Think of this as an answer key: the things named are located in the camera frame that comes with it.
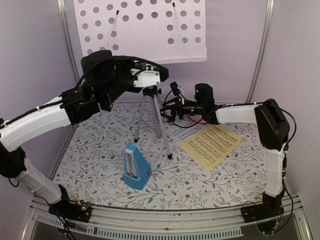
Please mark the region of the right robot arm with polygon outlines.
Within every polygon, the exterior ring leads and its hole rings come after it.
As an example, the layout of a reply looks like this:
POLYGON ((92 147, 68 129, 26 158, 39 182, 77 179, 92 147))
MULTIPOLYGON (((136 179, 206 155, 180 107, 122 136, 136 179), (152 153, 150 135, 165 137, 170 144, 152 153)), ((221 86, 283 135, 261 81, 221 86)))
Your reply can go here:
POLYGON ((210 125, 255 124, 260 143, 266 153, 266 186, 258 213, 269 218, 281 204, 285 194, 284 179, 287 171, 290 125, 283 110, 273 98, 263 102, 216 104, 213 88, 207 83, 195 85, 194 100, 187 100, 178 85, 170 85, 174 98, 165 101, 160 114, 168 121, 184 116, 201 116, 210 125))

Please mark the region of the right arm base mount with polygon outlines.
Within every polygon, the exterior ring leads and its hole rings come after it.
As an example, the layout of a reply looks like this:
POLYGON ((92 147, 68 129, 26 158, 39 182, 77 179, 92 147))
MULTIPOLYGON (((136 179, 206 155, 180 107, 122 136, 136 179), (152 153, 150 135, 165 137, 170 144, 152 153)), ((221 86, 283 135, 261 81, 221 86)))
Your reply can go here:
POLYGON ((245 201, 240 208, 241 215, 245 223, 266 220, 277 216, 282 216, 285 211, 282 205, 275 208, 269 207, 263 202, 245 201))

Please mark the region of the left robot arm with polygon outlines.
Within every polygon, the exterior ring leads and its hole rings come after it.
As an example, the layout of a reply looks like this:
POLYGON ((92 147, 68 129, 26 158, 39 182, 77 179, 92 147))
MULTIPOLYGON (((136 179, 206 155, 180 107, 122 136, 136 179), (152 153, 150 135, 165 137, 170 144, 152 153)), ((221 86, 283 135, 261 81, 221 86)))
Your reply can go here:
POLYGON ((125 92, 138 93, 164 82, 169 70, 136 56, 92 52, 81 59, 82 76, 75 87, 44 105, 0 122, 0 173, 25 184, 63 217, 74 213, 75 203, 62 185, 53 183, 28 160, 22 145, 52 130, 77 125, 100 111, 110 111, 125 92))

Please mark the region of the lilac music stand with tripod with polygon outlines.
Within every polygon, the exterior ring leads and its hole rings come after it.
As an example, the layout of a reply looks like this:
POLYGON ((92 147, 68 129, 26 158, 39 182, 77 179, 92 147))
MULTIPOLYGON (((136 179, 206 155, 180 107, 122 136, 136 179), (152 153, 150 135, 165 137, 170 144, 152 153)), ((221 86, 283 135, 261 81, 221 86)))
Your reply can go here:
POLYGON ((203 0, 75 0, 82 54, 110 50, 158 64, 207 60, 203 0))

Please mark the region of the yellow sheet music page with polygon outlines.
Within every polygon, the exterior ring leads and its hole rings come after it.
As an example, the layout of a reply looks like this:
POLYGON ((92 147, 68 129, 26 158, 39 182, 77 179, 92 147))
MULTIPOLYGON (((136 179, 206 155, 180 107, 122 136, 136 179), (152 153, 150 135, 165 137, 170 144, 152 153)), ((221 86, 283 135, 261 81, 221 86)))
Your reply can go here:
POLYGON ((235 150, 242 140, 241 136, 223 125, 209 125, 179 146, 209 172, 235 150))

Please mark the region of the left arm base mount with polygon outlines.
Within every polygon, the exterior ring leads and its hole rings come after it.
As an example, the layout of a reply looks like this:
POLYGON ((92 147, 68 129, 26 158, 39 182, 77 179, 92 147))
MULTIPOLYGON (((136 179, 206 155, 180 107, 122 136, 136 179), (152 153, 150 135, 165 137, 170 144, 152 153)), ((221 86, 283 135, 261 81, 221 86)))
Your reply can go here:
POLYGON ((57 203, 49 205, 48 212, 64 219, 88 223, 92 214, 92 204, 84 200, 71 200, 67 190, 61 184, 58 187, 61 198, 57 203))

